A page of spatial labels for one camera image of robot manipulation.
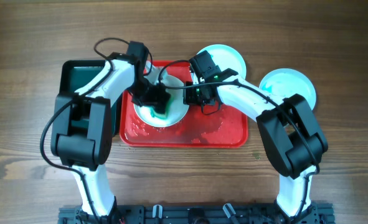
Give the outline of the white plate stained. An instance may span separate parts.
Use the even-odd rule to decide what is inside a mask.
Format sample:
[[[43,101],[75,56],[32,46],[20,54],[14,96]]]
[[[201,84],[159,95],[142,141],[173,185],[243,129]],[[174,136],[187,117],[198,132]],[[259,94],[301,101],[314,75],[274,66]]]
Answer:
[[[316,89],[303,73],[291,68],[279,68],[269,72],[259,84],[261,90],[286,98],[295,93],[303,96],[311,109],[317,102]]]
[[[204,47],[198,51],[198,54],[203,51],[207,51],[210,54],[212,60],[219,66],[221,71],[231,68],[238,72],[243,79],[246,79],[246,63],[241,54],[234,48],[224,44],[213,44]]]

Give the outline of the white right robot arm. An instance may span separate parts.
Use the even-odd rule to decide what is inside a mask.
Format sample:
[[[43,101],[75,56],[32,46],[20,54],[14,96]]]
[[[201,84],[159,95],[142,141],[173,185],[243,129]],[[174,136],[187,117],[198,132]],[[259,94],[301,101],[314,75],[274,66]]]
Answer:
[[[322,155],[328,150],[306,98],[261,90],[237,71],[222,70],[208,51],[192,57],[189,64],[194,77],[184,86],[185,103],[204,106],[216,101],[257,123],[267,158],[280,175],[276,203],[288,221],[300,221],[311,205],[311,179],[319,174]]]

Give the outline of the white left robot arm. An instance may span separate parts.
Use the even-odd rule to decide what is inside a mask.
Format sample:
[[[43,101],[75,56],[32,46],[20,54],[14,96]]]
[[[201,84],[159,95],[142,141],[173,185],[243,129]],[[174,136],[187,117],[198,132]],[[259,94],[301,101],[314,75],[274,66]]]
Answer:
[[[169,93],[146,77],[153,72],[153,58],[142,42],[127,43],[126,53],[104,55],[102,70],[74,92],[60,92],[55,112],[40,139],[40,153],[46,156],[44,141],[51,131],[50,148],[59,165],[49,165],[73,174],[83,200],[75,218],[88,223],[118,223],[116,197],[110,190],[105,162],[110,154],[112,107],[128,91],[134,104],[166,114]]]

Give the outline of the green yellow sponge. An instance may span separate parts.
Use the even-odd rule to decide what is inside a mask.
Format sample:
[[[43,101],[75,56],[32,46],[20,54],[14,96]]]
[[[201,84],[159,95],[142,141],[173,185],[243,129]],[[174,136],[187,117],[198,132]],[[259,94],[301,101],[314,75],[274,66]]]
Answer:
[[[150,107],[150,115],[152,118],[157,119],[167,119],[169,116],[170,106],[166,105],[165,107]]]

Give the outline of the white plate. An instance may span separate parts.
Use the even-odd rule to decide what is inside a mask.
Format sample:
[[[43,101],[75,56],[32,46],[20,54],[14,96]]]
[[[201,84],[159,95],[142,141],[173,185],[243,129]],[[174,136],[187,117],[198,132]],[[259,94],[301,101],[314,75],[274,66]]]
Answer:
[[[157,85],[158,75],[147,75],[145,78],[152,84]],[[185,117],[189,106],[183,103],[183,90],[182,89],[168,89],[166,91],[171,94],[171,99],[167,105],[170,106],[169,116],[167,119],[152,118],[150,115],[150,107],[134,105],[136,115],[146,124],[157,127],[165,128],[178,123],[183,117]]]

